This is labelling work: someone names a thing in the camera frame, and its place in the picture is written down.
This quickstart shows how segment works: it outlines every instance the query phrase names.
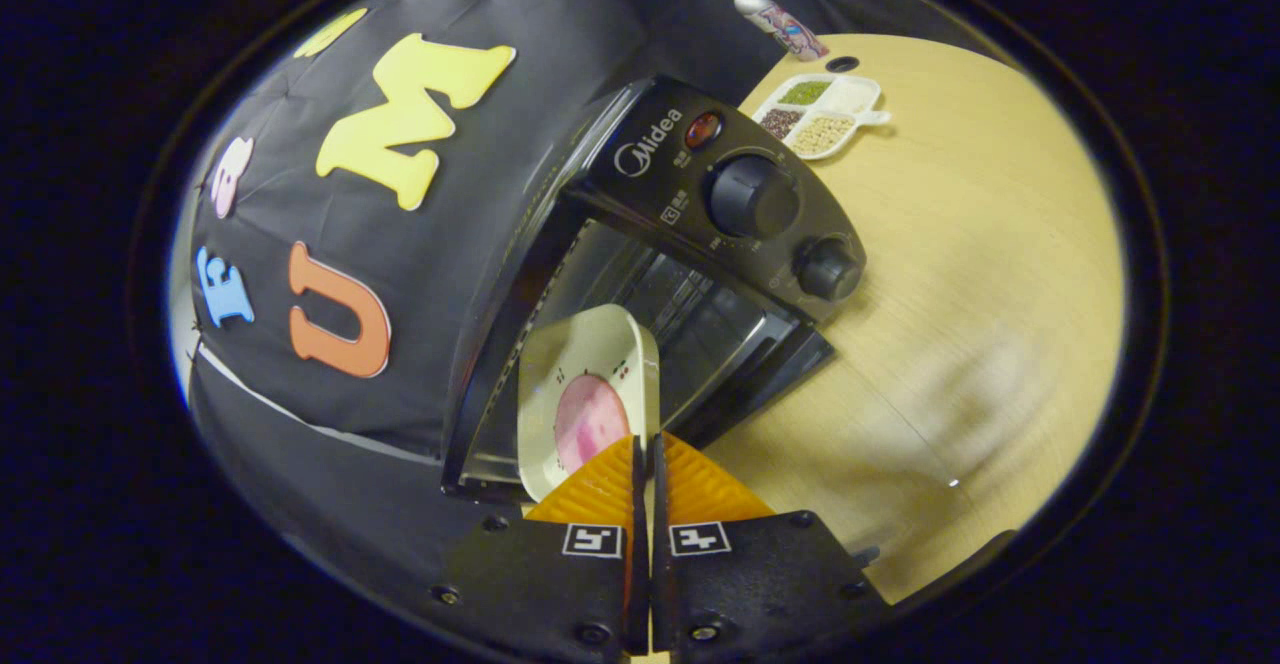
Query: wooden table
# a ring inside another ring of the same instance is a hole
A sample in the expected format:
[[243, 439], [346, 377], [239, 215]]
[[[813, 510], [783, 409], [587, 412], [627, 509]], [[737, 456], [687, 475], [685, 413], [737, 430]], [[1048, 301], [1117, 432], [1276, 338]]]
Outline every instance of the wooden table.
[[754, 113], [838, 55], [878, 81], [882, 127], [809, 162], [868, 251], [824, 335], [838, 358], [707, 453], [777, 510], [813, 509], [893, 603], [1039, 509], [1088, 443], [1124, 325], [1102, 180], [1047, 96], [954, 46], [823, 36], [783, 58]]

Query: black cloth backdrop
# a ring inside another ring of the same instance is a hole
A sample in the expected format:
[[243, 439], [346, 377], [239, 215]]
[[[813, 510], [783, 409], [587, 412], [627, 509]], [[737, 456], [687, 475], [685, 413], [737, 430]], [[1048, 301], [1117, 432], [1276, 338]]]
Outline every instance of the black cloth backdrop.
[[[819, 35], [836, 31], [909, 35], [989, 52], [924, 0], [776, 0]], [[204, 344], [248, 386], [308, 423], [435, 455], [457, 335], [476, 310], [484, 273], [503, 251], [522, 212], [525, 187], [544, 152], [576, 122], [580, 107], [628, 81], [667, 73], [740, 102], [782, 55], [733, 9], [731, 0], [356, 0], [369, 13], [315, 58], [292, 58], [310, 32], [287, 41], [251, 93], [207, 136], [189, 182], [211, 180], [233, 137], [253, 137], [228, 217], [201, 198], [188, 260], [238, 267], [256, 321], [209, 321], [192, 273]], [[429, 145], [440, 157], [420, 209], [344, 169], [316, 177], [315, 157], [339, 118], [385, 102], [370, 72], [406, 35], [439, 43], [515, 46], [517, 58], [475, 107], [448, 107], [457, 132]], [[356, 336], [355, 316], [315, 292], [294, 296], [288, 257], [302, 241], [311, 257], [375, 290], [392, 326], [387, 368], [351, 377], [301, 360], [289, 342], [288, 312], [340, 336]], [[189, 322], [174, 322], [189, 326]]]

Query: pink food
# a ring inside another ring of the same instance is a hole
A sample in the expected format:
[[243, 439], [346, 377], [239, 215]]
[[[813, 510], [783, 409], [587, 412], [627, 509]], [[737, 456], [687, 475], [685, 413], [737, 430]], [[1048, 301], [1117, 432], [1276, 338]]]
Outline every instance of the pink food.
[[594, 374], [573, 377], [556, 409], [556, 449], [568, 473], [631, 434], [618, 393]]

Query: black knob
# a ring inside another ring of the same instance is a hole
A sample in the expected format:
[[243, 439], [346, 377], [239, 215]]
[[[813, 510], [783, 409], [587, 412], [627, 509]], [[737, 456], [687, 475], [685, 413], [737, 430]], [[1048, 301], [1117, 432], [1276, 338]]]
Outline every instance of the black knob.
[[841, 301], [863, 278], [863, 264], [845, 239], [823, 239], [800, 266], [800, 289], [820, 299]]
[[714, 177], [708, 210], [716, 228], [727, 235], [768, 239], [782, 234], [800, 214], [795, 182], [768, 159], [744, 155]]

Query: midea logo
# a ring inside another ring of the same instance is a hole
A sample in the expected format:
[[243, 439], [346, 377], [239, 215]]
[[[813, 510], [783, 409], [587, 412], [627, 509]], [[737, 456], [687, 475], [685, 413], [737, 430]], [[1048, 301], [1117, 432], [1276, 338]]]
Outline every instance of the midea logo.
[[649, 128], [649, 134], [641, 136], [640, 141], [627, 141], [626, 145], [618, 146], [617, 152], [613, 152], [613, 166], [623, 173], [623, 175], [631, 178], [649, 171], [649, 162], [653, 159], [653, 154], [658, 150], [658, 145], [662, 145], [662, 141], [667, 139], [667, 132], [676, 127], [676, 122], [680, 122], [680, 118], [681, 113], [677, 113], [676, 109], [669, 109], [662, 122]]

